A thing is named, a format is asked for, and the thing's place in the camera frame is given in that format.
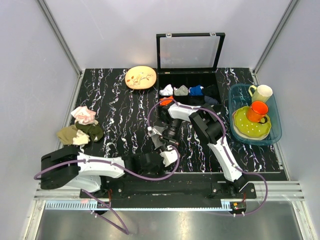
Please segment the grey underwear with cream waistband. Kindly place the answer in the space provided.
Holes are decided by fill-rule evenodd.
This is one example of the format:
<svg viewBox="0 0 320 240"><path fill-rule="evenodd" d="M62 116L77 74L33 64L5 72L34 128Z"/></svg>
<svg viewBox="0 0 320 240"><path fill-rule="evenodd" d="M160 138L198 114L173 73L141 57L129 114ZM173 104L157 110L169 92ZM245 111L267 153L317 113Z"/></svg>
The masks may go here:
<svg viewBox="0 0 320 240"><path fill-rule="evenodd" d="M153 126L151 129L151 140L154 145L155 150L164 151L165 145L161 141L162 133L164 132L165 128L162 126Z"/></svg>

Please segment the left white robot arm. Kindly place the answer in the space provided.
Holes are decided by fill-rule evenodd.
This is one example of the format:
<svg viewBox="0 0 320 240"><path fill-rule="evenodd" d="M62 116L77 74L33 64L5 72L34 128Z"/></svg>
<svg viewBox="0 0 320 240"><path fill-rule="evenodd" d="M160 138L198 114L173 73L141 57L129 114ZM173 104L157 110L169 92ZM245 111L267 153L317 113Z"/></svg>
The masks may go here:
<svg viewBox="0 0 320 240"><path fill-rule="evenodd" d="M164 172L165 154L157 151L118 157L98 157L68 146L41 157L40 188L54 190L63 186L84 189L97 198L108 193L101 177L119 179L126 174L123 168L137 174L160 175Z"/></svg>

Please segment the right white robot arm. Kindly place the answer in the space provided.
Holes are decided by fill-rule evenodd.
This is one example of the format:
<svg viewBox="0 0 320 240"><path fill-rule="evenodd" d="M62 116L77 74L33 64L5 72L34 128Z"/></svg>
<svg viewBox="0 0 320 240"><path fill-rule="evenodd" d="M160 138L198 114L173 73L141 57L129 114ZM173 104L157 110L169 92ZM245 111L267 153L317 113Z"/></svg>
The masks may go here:
<svg viewBox="0 0 320 240"><path fill-rule="evenodd" d="M190 122L200 143L207 145L219 162L224 178L229 183L228 195L236 199L244 194L248 180L229 148L223 122L210 105L170 103L159 108L159 117L169 125L163 133L166 141L176 141L182 122Z"/></svg>

